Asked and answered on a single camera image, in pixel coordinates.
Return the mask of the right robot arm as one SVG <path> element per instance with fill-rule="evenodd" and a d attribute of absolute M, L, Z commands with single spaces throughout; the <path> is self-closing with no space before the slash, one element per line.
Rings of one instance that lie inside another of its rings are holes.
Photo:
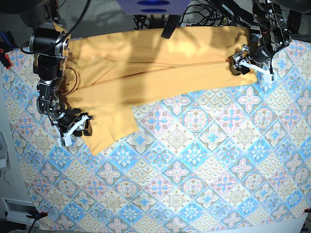
<path fill-rule="evenodd" d="M 58 134 L 58 144 L 68 147 L 72 144 L 72 135 L 90 136 L 92 116 L 82 113 L 81 109 L 69 107 L 61 97 L 60 87 L 64 80 L 69 43 L 72 31 L 83 19 L 90 1 L 77 22 L 66 29 L 58 12 L 56 0 L 34 0 L 29 10 L 20 13 L 23 23 L 33 29 L 29 42 L 25 45 L 25 54 L 34 55 L 33 71 L 40 78 L 37 84 L 39 96 L 37 108 L 40 114 L 47 115 Z"/>

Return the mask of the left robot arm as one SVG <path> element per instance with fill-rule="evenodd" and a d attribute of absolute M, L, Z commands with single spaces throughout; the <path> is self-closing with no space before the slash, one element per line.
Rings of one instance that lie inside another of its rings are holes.
<path fill-rule="evenodd" d="M 242 45 L 241 51 L 231 57 L 230 71 L 233 75 L 245 75 L 253 69 L 261 73 L 263 80 L 271 85 L 275 79 L 272 58 L 278 51 L 289 46 L 290 32 L 286 18 L 276 3 L 254 0 L 253 16 L 259 23 L 261 37 L 251 46 Z"/>

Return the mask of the purple robot base plate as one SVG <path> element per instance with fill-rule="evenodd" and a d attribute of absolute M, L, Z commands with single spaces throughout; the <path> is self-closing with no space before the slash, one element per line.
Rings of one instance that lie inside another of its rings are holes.
<path fill-rule="evenodd" d="M 126 15 L 181 15 L 189 0 L 117 0 Z"/>

